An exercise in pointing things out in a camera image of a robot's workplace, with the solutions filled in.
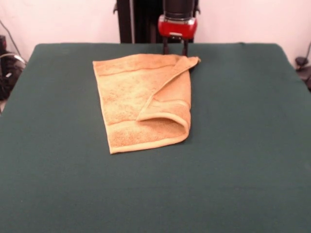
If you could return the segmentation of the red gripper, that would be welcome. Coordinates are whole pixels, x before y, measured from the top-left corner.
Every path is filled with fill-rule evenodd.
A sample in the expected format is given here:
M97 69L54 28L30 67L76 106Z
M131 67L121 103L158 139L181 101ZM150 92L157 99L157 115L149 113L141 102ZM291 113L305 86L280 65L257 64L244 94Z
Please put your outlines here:
M193 39L197 29L197 18L192 17L188 20L170 20L164 15L158 19L158 30L163 36L163 53L169 53L168 37L180 37L183 39L182 55L188 55L187 39Z

